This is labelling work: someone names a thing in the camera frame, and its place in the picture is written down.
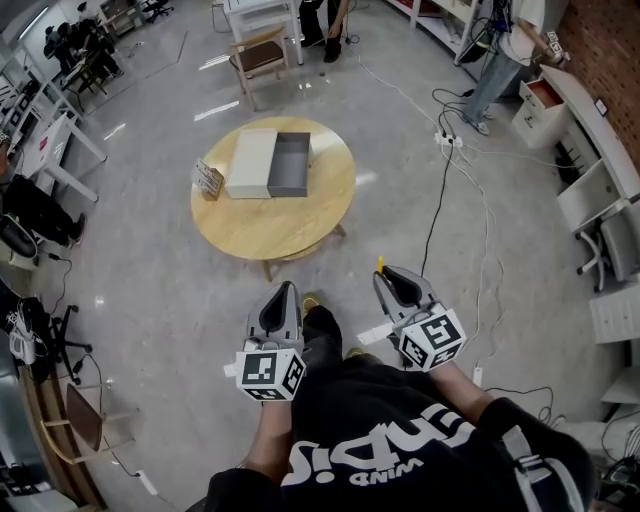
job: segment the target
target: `small card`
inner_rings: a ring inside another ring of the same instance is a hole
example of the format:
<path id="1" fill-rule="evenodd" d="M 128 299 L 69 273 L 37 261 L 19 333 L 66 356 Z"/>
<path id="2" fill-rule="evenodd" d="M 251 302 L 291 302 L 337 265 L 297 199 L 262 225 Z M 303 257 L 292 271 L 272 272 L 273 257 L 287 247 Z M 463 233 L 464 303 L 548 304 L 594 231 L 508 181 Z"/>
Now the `small card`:
<path id="1" fill-rule="evenodd" d="M 191 171 L 191 182 L 205 194 L 209 194 L 213 199 L 218 199 L 224 176 L 218 169 L 209 167 L 202 160 L 198 160 Z"/>

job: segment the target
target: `person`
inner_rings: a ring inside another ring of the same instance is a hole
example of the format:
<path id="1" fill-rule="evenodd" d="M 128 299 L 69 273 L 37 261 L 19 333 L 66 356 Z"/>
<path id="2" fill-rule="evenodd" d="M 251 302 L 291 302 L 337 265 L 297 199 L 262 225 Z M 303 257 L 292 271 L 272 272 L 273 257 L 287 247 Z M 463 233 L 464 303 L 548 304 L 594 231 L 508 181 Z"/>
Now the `person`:
<path id="1" fill-rule="evenodd" d="M 69 71 L 76 65 L 76 60 L 71 56 L 69 51 L 69 45 L 63 41 L 62 36 L 57 31 L 53 30 L 53 27 L 47 27 L 44 31 L 45 45 L 44 54 L 49 59 L 51 56 L 55 56 L 60 62 L 60 70 L 64 75 L 67 75 Z"/>
<path id="2" fill-rule="evenodd" d="M 325 46 L 324 62 L 331 63 L 338 60 L 340 56 L 342 20 L 349 10 L 349 0 L 327 0 L 329 34 L 326 43 L 318 22 L 317 12 L 322 2 L 324 0 L 303 0 L 300 4 L 300 29 L 304 35 L 302 46 L 303 48 Z"/>
<path id="3" fill-rule="evenodd" d="M 9 141 L 0 132 L 0 177 L 9 170 Z M 84 213 L 73 222 L 51 196 L 21 175 L 14 176 L 2 194 L 2 213 L 14 215 L 22 227 L 65 247 L 80 243 L 86 225 Z"/>
<path id="4" fill-rule="evenodd" d="M 533 454 L 566 468 L 586 510 L 596 475 L 573 438 L 490 396 L 453 362 L 422 373 L 370 354 L 343 361 L 331 312 L 308 296 L 303 309 L 307 373 L 295 399 L 263 402 L 247 457 L 211 478 L 198 510 L 527 510 L 514 471 L 522 459 L 503 444 L 516 426 Z M 549 500 L 543 510 L 567 510 L 563 493 Z"/>
<path id="5" fill-rule="evenodd" d="M 497 55 L 480 77 L 464 108 L 466 121 L 482 135 L 490 135 L 489 128 L 483 121 L 487 108 L 500 97 L 518 71 L 531 64 L 534 49 L 538 47 L 547 56 L 556 58 L 540 35 L 544 12 L 544 0 L 510 0 L 513 24 L 508 32 L 500 36 Z"/>
<path id="6" fill-rule="evenodd" d="M 109 73 L 115 77 L 124 75 L 124 71 L 120 69 L 113 57 L 102 47 L 98 36 L 93 30 L 93 26 L 93 20 L 86 19 L 74 26 L 63 23 L 58 27 L 58 32 L 81 54 L 91 55 L 99 52 L 93 63 L 92 70 L 101 80 L 106 80 L 109 77 Z"/>
<path id="7" fill-rule="evenodd" d="M 93 18 L 93 13 L 87 9 L 87 2 L 82 2 L 78 5 L 78 21 L 87 20 Z"/>

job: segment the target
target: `person's hand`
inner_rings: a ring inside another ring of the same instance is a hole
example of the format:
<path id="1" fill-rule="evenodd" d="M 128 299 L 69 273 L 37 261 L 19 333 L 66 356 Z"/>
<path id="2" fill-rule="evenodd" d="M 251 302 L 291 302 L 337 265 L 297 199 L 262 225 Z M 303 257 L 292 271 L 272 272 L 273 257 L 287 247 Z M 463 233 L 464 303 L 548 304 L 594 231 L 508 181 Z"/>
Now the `person's hand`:
<path id="1" fill-rule="evenodd" d="M 335 39 L 340 36 L 340 28 L 342 23 L 333 23 L 329 28 L 329 39 Z"/>

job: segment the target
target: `sneaker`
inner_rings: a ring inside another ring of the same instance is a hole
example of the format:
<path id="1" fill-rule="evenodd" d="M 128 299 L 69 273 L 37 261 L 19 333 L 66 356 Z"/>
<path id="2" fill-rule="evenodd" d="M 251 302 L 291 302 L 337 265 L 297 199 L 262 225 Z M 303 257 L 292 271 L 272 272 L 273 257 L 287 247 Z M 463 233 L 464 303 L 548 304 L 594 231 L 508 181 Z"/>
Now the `sneaker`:
<path id="1" fill-rule="evenodd" d="M 349 352 L 347 353 L 347 357 L 345 357 L 345 360 L 351 358 L 351 357 L 357 357 L 357 356 L 362 356 L 366 354 L 366 352 L 364 350 L 362 350 L 361 348 L 352 348 L 351 350 L 349 350 Z"/>
<path id="2" fill-rule="evenodd" d="M 310 39 L 304 39 L 304 40 L 300 43 L 300 46 L 302 46 L 303 48 L 310 48 L 311 46 L 321 46 L 321 47 L 322 47 L 322 46 L 324 46 L 324 45 L 326 45 L 326 44 L 327 44 L 327 43 L 325 42 L 325 40 L 324 40 L 324 39 L 318 39 L 317 41 L 315 41 L 315 42 L 313 42 L 313 43 L 311 42 L 311 40 L 310 40 Z"/>
<path id="3" fill-rule="evenodd" d="M 491 132 L 489 131 L 489 128 L 485 123 L 471 123 L 471 126 L 473 126 L 478 131 L 478 133 L 481 133 L 485 137 L 491 135 Z"/>
<path id="4" fill-rule="evenodd" d="M 72 238 L 72 240 L 74 245 L 80 245 L 80 242 L 82 242 L 82 237 L 84 236 L 84 228 L 87 226 L 87 216 L 84 213 L 80 214 L 76 225 L 80 230 L 80 234 L 76 238 Z"/>
<path id="5" fill-rule="evenodd" d="M 331 55 L 329 55 L 328 53 L 325 53 L 324 62 L 325 64 L 331 64 L 332 62 L 337 61 L 338 57 L 340 57 L 340 52 L 332 53 Z"/>
<path id="6" fill-rule="evenodd" d="M 321 304 L 322 303 L 317 295 L 313 293 L 305 293 L 302 297 L 302 318 L 306 317 L 309 311 Z"/>

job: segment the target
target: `tiled floor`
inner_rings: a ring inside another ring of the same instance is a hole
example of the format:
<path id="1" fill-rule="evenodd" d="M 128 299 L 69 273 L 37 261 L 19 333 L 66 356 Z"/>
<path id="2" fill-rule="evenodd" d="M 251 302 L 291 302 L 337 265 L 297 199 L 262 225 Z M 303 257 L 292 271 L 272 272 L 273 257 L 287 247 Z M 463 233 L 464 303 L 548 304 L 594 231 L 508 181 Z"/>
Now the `tiled floor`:
<path id="1" fill-rule="evenodd" d="M 451 54 L 425 33 L 409 30 L 404 16 L 376 0 L 361 0 L 359 7 L 366 4 L 350 16 L 349 30 L 360 36 L 353 48 L 371 71 L 432 117 L 440 112 L 431 99 L 434 88 L 461 92 L 473 86 L 452 65 Z M 162 496 L 184 510 L 205 494 L 214 472 L 236 465 L 249 447 L 260 406 L 235 389 L 223 366 L 240 347 L 252 303 L 269 288 L 258 265 L 222 254 L 195 228 L 189 199 L 195 160 L 231 129 L 266 116 L 308 117 L 344 139 L 360 183 L 343 223 L 348 236 L 330 238 L 312 256 L 277 266 L 275 278 L 290 279 L 301 290 L 322 290 L 345 338 L 355 344 L 356 333 L 385 322 L 371 286 L 378 255 L 419 270 L 444 159 L 431 123 L 369 75 L 348 47 L 333 65 L 322 63 L 320 50 L 305 51 L 305 65 L 288 79 L 264 79 L 256 93 L 260 111 L 252 112 L 228 63 L 199 69 L 225 54 L 231 40 L 212 31 L 209 5 L 174 5 L 169 18 L 124 39 L 119 61 L 126 74 L 107 86 L 108 98 L 85 96 L 85 129 L 109 159 L 96 164 L 78 144 L 68 152 L 67 165 L 100 201 L 90 204 L 73 190 L 62 193 L 65 207 L 89 216 L 82 245 L 70 252 L 73 270 L 63 302 L 80 306 L 72 333 L 93 344 L 104 378 L 114 380 L 114 400 L 142 411 L 131 425 L 136 444 L 119 452 L 123 463 L 143 469 Z M 238 106 L 194 121 L 236 100 Z M 498 106 L 495 113 L 493 134 L 481 141 L 485 150 L 552 160 L 548 152 L 528 151 L 513 132 L 513 108 Z M 479 137 L 453 122 L 463 139 Z M 489 239 L 480 333 L 460 364 L 470 372 L 497 348 L 482 362 L 485 387 L 549 385 L 554 414 L 596 418 L 620 349 L 595 346 L 588 309 L 592 284 L 574 270 L 584 255 L 555 201 L 556 172 L 502 155 L 485 155 L 473 172 L 497 230 Z M 484 242 L 482 197 L 452 167 L 426 275 L 469 333 L 476 328 Z M 499 316 L 496 251 L 504 263 L 505 314 L 492 333 Z M 35 291 L 49 306 L 61 292 L 61 265 L 43 262 L 34 278 Z M 385 352 L 384 344 L 373 347 Z M 82 376 L 87 384 L 97 380 L 89 361 Z M 548 396 L 516 401 L 537 413 Z M 108 433 L 110 441 L 118 435 Z M 109 460 L 90 466 L 113 510 L 171 510 Z"/>

